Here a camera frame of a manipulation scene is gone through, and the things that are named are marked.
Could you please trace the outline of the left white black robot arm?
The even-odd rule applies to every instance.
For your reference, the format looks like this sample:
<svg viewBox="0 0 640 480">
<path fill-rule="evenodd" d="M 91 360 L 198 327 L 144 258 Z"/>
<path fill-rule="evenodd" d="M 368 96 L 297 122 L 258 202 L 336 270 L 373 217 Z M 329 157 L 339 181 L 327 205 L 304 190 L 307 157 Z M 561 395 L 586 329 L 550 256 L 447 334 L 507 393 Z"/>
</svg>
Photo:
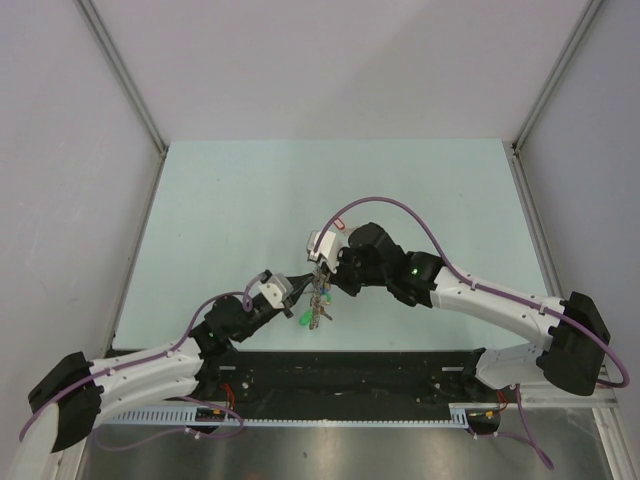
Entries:
<svg viewBox="0 0 640 480">
<path fill-rule="evenodd" d="M 29 392 L 32 415 L 19 438 L 26 438 L 50 406 L 57 409 L 51 449 L 59 452 L 127 410 L 171 398 L 214 397 L 221 376 L 211 368 L 270 320 L 289 315 L 311 280 L 310 274 L 286 277 L 265 271 L 249 283 L 259 288 L 256 295 L 244 290 L 206 300 L 176 341 L 97 360 L 83 352 L 66 355 Z"/>
</svg>

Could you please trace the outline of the large keyring with many rings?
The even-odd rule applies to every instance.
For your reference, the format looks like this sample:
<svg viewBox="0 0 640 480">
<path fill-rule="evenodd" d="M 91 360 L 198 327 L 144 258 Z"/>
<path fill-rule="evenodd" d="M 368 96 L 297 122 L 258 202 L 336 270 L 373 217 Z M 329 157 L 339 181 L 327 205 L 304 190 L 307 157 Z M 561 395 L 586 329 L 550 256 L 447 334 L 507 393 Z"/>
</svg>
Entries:
<svg viewBox="0 0 640 480">
<path fill-rule="evenodd" d="M 332 302 L 329 277 L 330 274 L 320 267 L 314 272 L 309 309 L 299 318 L 299 324 L 309 330 L 317 329 L 322 319 L 333 320 L 333 317 L 326 310 L 326 307 Z"/>
</svg>

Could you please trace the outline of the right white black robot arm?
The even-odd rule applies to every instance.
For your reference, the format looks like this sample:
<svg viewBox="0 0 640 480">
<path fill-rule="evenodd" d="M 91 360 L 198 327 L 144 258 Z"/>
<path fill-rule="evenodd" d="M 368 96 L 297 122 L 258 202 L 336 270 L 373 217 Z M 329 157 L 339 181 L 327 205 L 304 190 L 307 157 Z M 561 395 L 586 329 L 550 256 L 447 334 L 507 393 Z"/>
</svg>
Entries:
<svg viewBox="0 0 640 480">
<path fill-rule="evenodd" d="M 353 230 L 346 241 L 333 232 L 311 233 L 310 261 L 323 266 L 329 281 L 355 297 L 364 287 L 383 287 L 401 303 L 466 314 L 524 339 L 504 349 L 472 352 L 461 376 L 463 393 L 484 401 L 512 384 L 546 380 L 578 396 L 594 393 L 610 334 L 594 303 L 574 292 L 567 299 L 527 296 L 458 279 L 436 255 L 404 251 L 379 225 Z"/>
</svg>

